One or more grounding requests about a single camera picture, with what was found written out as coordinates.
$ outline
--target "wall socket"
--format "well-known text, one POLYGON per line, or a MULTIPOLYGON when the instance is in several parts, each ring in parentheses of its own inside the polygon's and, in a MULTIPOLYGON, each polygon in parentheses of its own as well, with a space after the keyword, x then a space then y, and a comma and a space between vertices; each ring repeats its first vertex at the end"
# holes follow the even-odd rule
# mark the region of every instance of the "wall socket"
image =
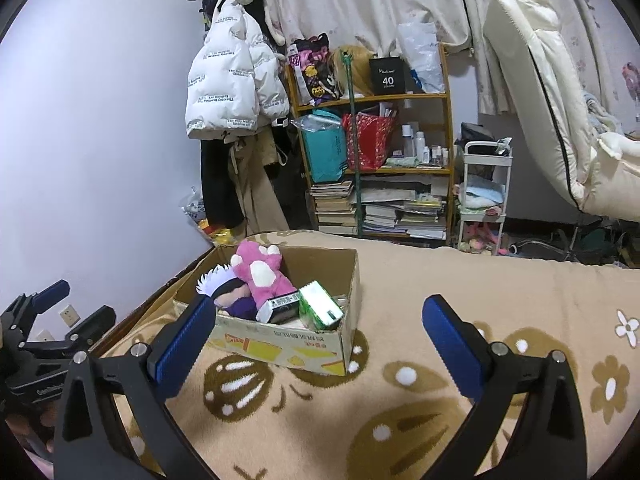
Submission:
POLYGON ((38 341, 54 341, 55 339, 53 339, 53 336, 51 335, 51 332, 49 332, 49 330, 43 330, 42 332, 40 332, 37 336, 36 339, 38 341))
POLYGON ((78 321, 80 321, 80 316, 78 316, 78 313, 73 308, 71 303, 69 303, 64 310, 60 311, 60 317, 62 318, 62 321, 64 321, 69 328, 71 328, 78 321))

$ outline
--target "green pole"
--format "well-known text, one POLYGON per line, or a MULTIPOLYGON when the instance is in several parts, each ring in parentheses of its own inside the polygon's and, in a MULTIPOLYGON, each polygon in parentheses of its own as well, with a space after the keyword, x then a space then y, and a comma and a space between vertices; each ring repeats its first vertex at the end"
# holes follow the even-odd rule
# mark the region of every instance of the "green pole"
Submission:
POLYGON ((353 163, 356 184, 356 225, 358 226, 358 238, 362 238, 362 195, 360 187, 360 147, 358 145, 358 126, 356 120, 356 101, 353 97, 353 79, 351 76, 352 54, 342 53, 342 62, 347 73, 347 88, 349 90, 349 105, 351 107, 351 143, 353 145, 353 163))

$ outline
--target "blue gripper pad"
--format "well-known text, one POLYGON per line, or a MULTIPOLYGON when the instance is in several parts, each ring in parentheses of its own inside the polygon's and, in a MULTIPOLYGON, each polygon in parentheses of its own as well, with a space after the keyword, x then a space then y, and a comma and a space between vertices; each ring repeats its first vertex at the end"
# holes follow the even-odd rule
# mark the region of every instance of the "blue gripper pad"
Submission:
POLYGON ((158 333, 146 361, 158 399, 170 399, 180 392, 215 324, 213 300, 198 295, 176 321, 158 333))
POLYGON ((33 307, 38 314, 44 314, 52 306, 64 300, 71 291, 69 284, 65 280, 59 280, 48 286, 33 298, 33 307))
POLYGON ((422 325, 460 394, 477 402, 482 397, 490 365, 487 342, 473 325, 464 323, 439 294, 424 301, 422 325))

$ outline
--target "hanging clothes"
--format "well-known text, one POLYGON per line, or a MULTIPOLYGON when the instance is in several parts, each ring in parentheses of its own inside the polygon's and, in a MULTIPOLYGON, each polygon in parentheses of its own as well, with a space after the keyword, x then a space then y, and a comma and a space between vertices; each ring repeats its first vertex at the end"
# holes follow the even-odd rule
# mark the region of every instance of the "hanging clothes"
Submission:
POLYGON ((271 142, 260 141, 263 134, 271 137, 270 127, 258 132, 256 136, 247 137, 239 142, 232 150, 232 158, 228 166, 246 218, 243 236, 289 229, 271 181, 264 171, 263 148, 273 145, 273 137, 271 142))
POLYGON ((203 7, 212 25, 191 66, 186 127, 192 139, 200 139, 207 220, 235 235, 285 230, 264 171, 278 161, 268 125, 289 113, 278 59, 268 44, 283 44, 284 38, 273 29, 265 0, 203 0, 203 7))

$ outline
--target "bed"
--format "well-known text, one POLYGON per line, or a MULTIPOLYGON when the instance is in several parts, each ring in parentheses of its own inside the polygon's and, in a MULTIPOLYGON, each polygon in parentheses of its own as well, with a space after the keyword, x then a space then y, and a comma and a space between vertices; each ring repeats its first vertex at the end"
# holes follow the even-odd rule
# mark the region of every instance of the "bed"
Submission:
MULTIPOLYGON (((625 478, 620 462, 634 457, 625 448, 637 445, 638 424, 632 423, 640 409, 640 359, 635 354, 640 273, 449 248, 425 250, 318 232, 254 239, 355 248, 362 310, 344 378, 278 368, 213 345, 204 347, 181 393, 167 404, 223 480, 293 479, 302 470, 309 480, 419 479, 470 409, 420 323, 424 298, 436 293, 488 340, 503 340, 513 351, 528 355, 564 351, 582 405, 588 471, 601 470, 599 479, 625 478), (222 387, 245 380, 258 380, 263 387, 254 393, 251 388, 222 387)), ((174 320, 172 295, 187 276, 140 310, 138 320, 131 320, 133 326, 108 354, 123 354, 135 342, 151 341, 174 320)), ((499 460, 521 403, 514 397, 483 469, 499 460)), ((121 401, 118 406, 142 462, 154 467, 128 407, 121 401)))

